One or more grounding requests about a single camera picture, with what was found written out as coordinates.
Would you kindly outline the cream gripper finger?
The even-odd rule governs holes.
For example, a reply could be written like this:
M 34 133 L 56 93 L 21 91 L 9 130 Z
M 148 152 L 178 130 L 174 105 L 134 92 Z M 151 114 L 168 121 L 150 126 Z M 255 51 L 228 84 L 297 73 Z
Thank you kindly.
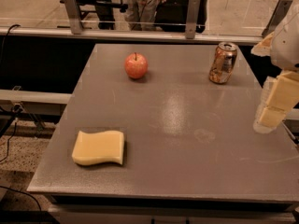
M 299 103 L 299 74 L 283 70 L 276 77 L 267 77 L 261 101 L 263 109 L 290 112 Z
M 287 112 L 284 110 L 259 105 L 253 122 L 253 129 L 257 133 L 271 133 L 285 119 L 286 115 Z

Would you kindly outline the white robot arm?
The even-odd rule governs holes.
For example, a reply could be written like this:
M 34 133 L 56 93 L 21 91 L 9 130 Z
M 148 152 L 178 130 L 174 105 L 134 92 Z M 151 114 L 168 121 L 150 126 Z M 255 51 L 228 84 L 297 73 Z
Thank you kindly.
M 299 103 L 299 4 L 295 3 L 287 15 L 251 53 L 269 56 L 271 64 L 281 69 L 276 77 L 267 77 L 258 105 L 253 129 L 257 133 L 271 133 Z

